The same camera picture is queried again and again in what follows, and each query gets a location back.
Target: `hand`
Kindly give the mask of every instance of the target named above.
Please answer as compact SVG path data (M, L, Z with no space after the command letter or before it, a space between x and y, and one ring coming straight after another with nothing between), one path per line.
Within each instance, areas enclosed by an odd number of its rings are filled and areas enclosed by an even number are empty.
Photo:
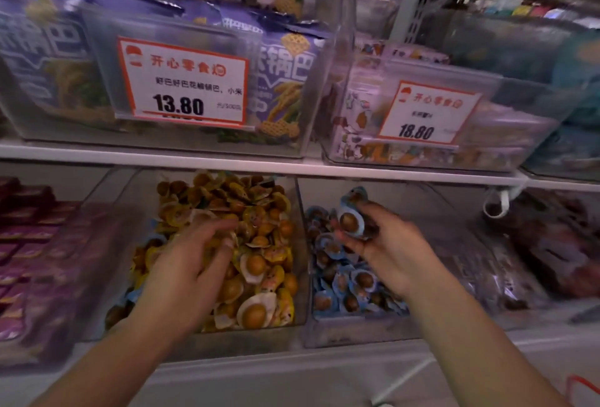
M237 220L194 221L169 243L146 279L142 296L126 326L151 333L173 346L209 315L231 261L233 241L223 238L208 267L202 266L204 245L218 231L236 228Z
M444 269L416 225L403 221L377 203L359 203L357 206L379 226L379 234L371 240L361 241L342 232L336 223L335 236L362 256L394 293L407 299L423 274Z

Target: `red-bordered price tag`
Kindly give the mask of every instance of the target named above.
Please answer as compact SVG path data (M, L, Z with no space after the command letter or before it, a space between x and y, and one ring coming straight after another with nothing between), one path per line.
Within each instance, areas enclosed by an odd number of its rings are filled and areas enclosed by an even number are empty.
M402 81L379 137L453 145L481 96L481 93Z
M247 59L122 37L118 47L135 118L221 127L245 124Z

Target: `price tag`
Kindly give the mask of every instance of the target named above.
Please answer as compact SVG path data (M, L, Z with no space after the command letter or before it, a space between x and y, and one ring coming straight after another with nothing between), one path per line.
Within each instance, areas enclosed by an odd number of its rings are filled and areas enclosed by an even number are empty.
M481 93L400 82L380 138L452 145Z
M245 124L247 59L127 38L119 38L119 56L136 119Z

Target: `person's left hand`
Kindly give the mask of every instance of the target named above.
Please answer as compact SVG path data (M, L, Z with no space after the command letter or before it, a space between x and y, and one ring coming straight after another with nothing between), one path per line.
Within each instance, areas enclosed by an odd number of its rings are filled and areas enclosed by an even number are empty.
M126 327L174 345L190 335L212 311L232 259L233 241L223 238L213 261L202 266L204 245L217 231L236 228L237 220L192 222L160 255Z

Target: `forearm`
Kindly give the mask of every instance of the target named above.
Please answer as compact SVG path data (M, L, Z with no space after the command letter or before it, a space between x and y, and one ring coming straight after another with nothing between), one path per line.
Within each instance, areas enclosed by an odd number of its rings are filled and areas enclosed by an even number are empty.
M441 264L407 299L462 407L567 406Z
M126 406L168 355L166 340L160 341L124 324L90 350L31 407Z

